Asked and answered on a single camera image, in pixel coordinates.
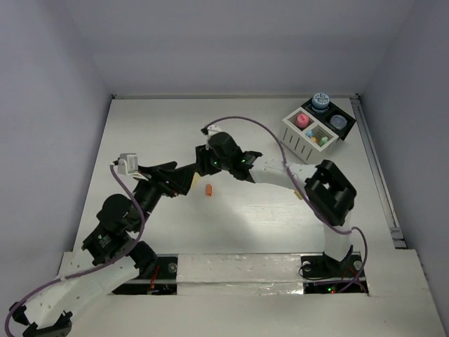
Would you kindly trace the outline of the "yellow marker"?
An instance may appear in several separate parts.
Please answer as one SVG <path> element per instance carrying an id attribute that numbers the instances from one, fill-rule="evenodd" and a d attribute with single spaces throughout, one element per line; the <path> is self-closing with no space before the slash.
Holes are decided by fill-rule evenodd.
<path id="1" fill-rule="evenodd" d="M 192 178 L 191 187 L 195 186 L 195 184 L 198 183 L 200 178 L 201 178 L 201 176 L 198 173 L 195 173 L 193 178 Z"/>

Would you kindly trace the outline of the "orange cap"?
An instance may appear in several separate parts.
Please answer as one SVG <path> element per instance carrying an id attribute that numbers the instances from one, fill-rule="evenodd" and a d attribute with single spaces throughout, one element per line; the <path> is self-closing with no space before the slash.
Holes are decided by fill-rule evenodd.
<path id="1" fill-rule="evenodd" d="M 213 196 L 213 186 L 211 184 L 207 184 L 205 187 L 205 195 L 207 197 L 212 197 Z"/>

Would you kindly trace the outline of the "yellow cap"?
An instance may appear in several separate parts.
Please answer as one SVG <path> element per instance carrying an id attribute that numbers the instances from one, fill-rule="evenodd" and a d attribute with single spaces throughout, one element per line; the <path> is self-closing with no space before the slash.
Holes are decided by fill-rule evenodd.
<path id="1" fill-rule="evenodd" d="M 299 199 L 299 200 L 303 200 L 303 197 L 302 197 L 302 195 L 299 193 L 299 191 L 294 191 L 294 194 L 296 195 L 296 197 Z"/>

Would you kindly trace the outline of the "pink cap bottle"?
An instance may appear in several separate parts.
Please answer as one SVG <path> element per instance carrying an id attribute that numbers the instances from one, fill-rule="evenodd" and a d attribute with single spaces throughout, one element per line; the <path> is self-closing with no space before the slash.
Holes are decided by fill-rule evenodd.
<path id="1" fill-rule="evenodd" d="M 309 125 L 309 116 L 305 113 L 299 113 L 295 119 L 295 125 L 303 130 Z"/>

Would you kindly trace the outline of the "green cap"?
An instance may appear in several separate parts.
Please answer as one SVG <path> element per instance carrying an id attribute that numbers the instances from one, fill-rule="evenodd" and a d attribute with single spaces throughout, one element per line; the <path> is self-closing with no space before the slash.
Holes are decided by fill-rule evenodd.
<path id="1" fill-rule="evenodd" d="M 327 137 L 322 137 L 319 141 L 319 145 L 323 146 L 328 142 L 328 138 Z"/>

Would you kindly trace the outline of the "blue lid jar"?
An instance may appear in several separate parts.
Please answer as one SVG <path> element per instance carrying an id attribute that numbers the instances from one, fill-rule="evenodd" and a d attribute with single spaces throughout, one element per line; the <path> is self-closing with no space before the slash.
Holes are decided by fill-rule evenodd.
<path id="1" fill-rule="evenodd" d="M 311 98 L 311 108 L 317 114 L 323 114 L 330 104 L 330 98 L 325 93 L 316 93 Z"/>

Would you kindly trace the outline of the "clear jar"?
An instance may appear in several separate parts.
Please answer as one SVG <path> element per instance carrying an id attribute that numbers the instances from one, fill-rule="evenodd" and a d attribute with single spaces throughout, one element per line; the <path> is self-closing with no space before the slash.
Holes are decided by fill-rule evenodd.
<path id="1" fill-rule="evenodd" d="M 347 126 L 347 122 L 347 119 L 341 114 L 334 114 L 330 118 L 330 125 L 337 130 L 343 130 Z"/>

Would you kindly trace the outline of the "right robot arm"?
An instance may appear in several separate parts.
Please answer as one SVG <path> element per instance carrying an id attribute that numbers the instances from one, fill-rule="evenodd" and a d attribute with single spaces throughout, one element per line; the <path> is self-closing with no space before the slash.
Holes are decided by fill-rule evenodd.
<path id="1" fill-rule="evenodd" d="M 296 191 L 323 223 L 323 267 L 330 275 L 348 268 L 353 252 L 349 219 L 356 197 L 354 186 L 334 162 L 289 164 L 260 152 L 242 151 L 235 140 L 220 129 L 203 128 L 205 145 L 196 148 L 197 172 L 211 176 L 221 171 L 235 179 L 270 184 Z"/>

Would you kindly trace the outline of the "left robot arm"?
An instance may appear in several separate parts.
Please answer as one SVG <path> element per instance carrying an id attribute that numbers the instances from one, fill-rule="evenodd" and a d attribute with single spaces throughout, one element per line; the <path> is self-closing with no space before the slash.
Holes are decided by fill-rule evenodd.
<path id="1" fill-rule="evenodd" d="M 67 336 L 73 323 L 102 297 L 136 277 L 151 277 L 158 256 L 141 239 L 146 222 L 162 197 L 186 195 L 196 166 L 174 161 L 143 167 L 135 154 L 122 154 L 109 169 L 118 184 L 120 176 L 138 182 L 134 190 L 106 198 L 97 214 L 98 225 L 73 252 L 65 270 L 52 281 L 14 303 L 4 328 L 25 326 L 23 336 Z"/>

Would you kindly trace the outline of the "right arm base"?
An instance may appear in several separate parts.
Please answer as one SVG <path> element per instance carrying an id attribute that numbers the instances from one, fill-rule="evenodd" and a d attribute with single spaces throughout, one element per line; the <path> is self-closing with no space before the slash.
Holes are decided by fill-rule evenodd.
<path id="1" fill-rule="evenodd" d="M 304 255 L 300 262 L 304 294 L 369 293 L 360 253 L 352 253 L 342 262 L 323 253 Z"/>

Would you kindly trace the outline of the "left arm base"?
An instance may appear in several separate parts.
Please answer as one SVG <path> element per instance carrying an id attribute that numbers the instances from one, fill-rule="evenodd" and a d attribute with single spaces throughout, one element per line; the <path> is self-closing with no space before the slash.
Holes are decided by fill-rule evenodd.
<path id="1" fill-rule="evenodd" d="M 112 291 L 114 295 L 171 296 L 177 294 L 178 255 L 159 256 L 150 276 L 139 276 Z"/>

